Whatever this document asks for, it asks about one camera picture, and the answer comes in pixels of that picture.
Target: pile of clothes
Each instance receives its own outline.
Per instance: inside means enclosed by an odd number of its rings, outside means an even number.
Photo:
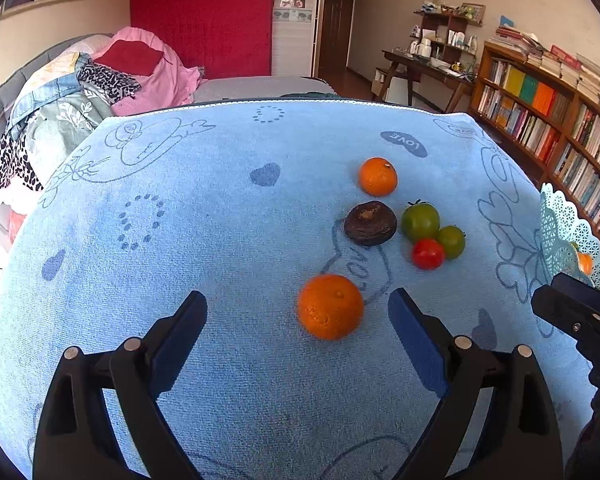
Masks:
[[[0,140],[0,204],[16,213],[16,227],[105,118],[189,104],[200,79],[155,34],[133,27],[79,41],[37,70]]]

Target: wooden door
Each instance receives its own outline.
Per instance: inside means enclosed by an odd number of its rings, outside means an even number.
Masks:
[[[341,72],[347,67],[353,0],[324,0],[320,37],[320,70]]]

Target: wooden desk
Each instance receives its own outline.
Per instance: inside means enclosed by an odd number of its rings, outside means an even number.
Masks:
[[[378,99],[382,100],[389,89],[389,85],[391,84],[391,79],[395,76],[395,71],[398,69],[398,65],[404,65],[407,67],[407,88],[409,90],[408,95],[408,104],[411,106],[413,101],[413,95],[415,95],[418,99],[426,103],[429,107],[433,108],[435,111],[441,114],[450,114],[458,106],[458,102],[462,97],[462,94],[471,94],[472,89],[474,87],[473,83],[467,81],[466,79],[459,79],[457,77],[449,76],[442,72],[442,70],[438,70],[428,64],[421,62],[417,58],[409,58],[405,56],[401,56],[400,54],[395,54],[390,52],[389,50],[383,50],[385,59],[391,61],[391,66],[387,71],[386,77],[384,78],[384,83],[382,84],[382,88],[380,93],[378,94]],[[443,110],[436,104],[429,101],[427,98],[424,98],[417,92],[413,91],[413,76],[416,73],[422,73],[432,77],[433,79],[437,79],[442,82],[446,87],[451,88],[454,92],[451,95],[451,99],[446,104],[445,109]]]

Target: denim jacket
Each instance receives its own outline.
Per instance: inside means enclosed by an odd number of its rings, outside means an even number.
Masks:
[[[78,72],[90,59],[87,54],[80,54],[75,62],[74,72],[53,79],[18,99],[11,109],[7,123],[7,131],[10,133],[11,139],[18,140],[20,138],[27,126],[27,118],[33,112],[56,99],[80,91],[82,85],[78,81]]]

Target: light blue plastic basket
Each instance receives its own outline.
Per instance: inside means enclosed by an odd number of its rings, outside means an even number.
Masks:
[[[578,218],[576,206],[551,184],[542,184],[540,190],[540,221],[542,256],[551,277],[560,272],[600,288],[600,241],[591,233],[586,220]],[[576,249],[593,257],[593,271],[587,276],[578,267]]]

